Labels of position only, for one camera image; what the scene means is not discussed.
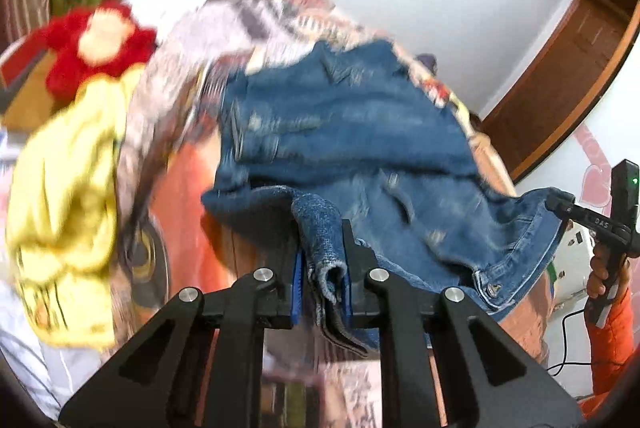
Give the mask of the orange sleeve forearm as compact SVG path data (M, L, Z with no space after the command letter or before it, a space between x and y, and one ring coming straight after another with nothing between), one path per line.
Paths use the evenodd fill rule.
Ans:
M592 397L582 401L580 409L590 418L622 376L627 361L634 355L634 312L631 292L626 291L612 307L603 328L588 325L591 346Z

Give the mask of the person right hand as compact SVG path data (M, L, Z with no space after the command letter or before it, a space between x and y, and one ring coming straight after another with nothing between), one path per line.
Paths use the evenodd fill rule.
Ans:
M586 284L587 295L591 299L596 299L606 294L605 280L608 278L608 269L606 269L608 258L610 258L610 255L608 255L606 249L602 251L601 246L597 246L594 249L593 257L590 260L591 272ZM614 303L619 303L626 294L630 278L630 263L625 259L624 263L620 266L620 274L618 274L617 279L618 289Z

